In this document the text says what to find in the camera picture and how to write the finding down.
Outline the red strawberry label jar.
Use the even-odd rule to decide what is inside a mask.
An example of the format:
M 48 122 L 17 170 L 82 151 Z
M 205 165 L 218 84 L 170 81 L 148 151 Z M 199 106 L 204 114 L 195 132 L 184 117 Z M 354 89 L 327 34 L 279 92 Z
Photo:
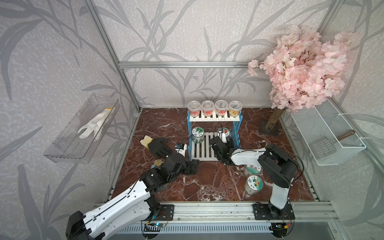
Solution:
M 230 137 L 230 130 L 224 127 L 218 128 L 217 135 L 223 143 L 226 143 Z

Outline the green tree label jar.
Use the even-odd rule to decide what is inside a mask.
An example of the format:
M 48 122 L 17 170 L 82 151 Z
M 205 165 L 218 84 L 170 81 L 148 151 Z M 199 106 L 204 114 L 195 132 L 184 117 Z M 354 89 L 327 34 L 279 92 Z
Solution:
M 195 144 L 201 144 L 205 139 L 205 131 L 201 127 L 195 127 L 192 129 L 192 141 Z

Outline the flower label jar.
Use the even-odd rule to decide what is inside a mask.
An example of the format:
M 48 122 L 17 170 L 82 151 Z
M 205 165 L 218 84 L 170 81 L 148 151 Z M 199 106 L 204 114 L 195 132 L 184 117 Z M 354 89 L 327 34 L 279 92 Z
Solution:
M 257 176 L 262 173 L 261 166 L 246 165 L 244 169 L 244 174 L 246 177 Z
M 245 193 L 248 195 L 254 195 L 263 189 L 263 181 L 257 175 L 248 176 L 245 184 Z

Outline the clear plastic seed container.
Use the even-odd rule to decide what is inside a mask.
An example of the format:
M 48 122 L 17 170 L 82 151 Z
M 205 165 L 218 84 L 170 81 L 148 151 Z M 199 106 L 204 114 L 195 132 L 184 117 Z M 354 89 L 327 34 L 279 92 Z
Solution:
M 218 100 L 215 103 L 215 112 L 217 116 L 225 116 L 227 114 L 228 103 L 224 100 Z

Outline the clear lidded seed container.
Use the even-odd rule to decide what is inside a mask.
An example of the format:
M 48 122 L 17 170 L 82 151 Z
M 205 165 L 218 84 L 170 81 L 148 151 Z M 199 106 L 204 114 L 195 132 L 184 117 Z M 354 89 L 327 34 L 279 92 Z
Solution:
M 215 109 L 215 104 L 212 101 L 202 102 L 202 113 L 204 117 L 211 117 Z

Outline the clear container red seed packet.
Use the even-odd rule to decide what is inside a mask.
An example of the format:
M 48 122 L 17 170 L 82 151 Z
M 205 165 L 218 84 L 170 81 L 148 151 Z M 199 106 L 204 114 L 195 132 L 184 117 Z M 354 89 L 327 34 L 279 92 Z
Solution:
M 202 106 L 198 101 L 190 101 L 188 104 L 189 113 L 193 118 L 198 118 L 200 116 L 201 108 Z

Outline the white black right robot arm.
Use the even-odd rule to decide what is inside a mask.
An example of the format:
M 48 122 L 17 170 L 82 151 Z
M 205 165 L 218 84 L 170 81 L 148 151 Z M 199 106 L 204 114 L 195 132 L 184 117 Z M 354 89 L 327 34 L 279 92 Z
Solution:
M 220 137 L 213 137 L 210 146 L 217 160 L 224 165 L 261 167 L 273 181 L 269 209 L 282 211 L 286 207 L 298 166 L 282 149 L 274 144 L 257 150 L 235 149 L 233 141 L 223 142 Z

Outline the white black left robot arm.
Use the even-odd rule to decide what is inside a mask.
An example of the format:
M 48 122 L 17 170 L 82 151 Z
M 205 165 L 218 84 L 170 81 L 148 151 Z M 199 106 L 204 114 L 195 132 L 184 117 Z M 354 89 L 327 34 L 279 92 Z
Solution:
M 157 217 L 161 204 L 156 193 L 164 190 L 180 175 L 195 175 L 199 160 L 186 160 L 180 153 L 172 153 L 164 163 L 145 171 L 138 180 L 121 194 L 98 208 L 69 217 L 68 240 L 107 240 L 119 231 L 149 217 Z

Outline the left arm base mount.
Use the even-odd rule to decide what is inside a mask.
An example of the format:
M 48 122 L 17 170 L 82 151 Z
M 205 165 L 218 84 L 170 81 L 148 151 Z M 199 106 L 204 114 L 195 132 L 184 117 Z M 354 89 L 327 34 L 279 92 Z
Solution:
M 149 205 L 150 215 L 146 221 L 172 221 L 175 213 L 175 205 L 161 204 L 156 197 L 145 200 Z

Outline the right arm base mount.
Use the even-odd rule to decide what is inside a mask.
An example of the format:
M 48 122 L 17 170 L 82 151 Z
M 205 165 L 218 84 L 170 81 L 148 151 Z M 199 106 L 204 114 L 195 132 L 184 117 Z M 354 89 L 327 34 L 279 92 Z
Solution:
M 295 220 L 294 210 L 292 205 L 287 202 L 285 207 L 280 210 L 271 203 L 262 204 L 256 202 L 252 205 L 253 214 L 255 220 L 264 220 L 264 221 L 277 221 L 277 220 Z

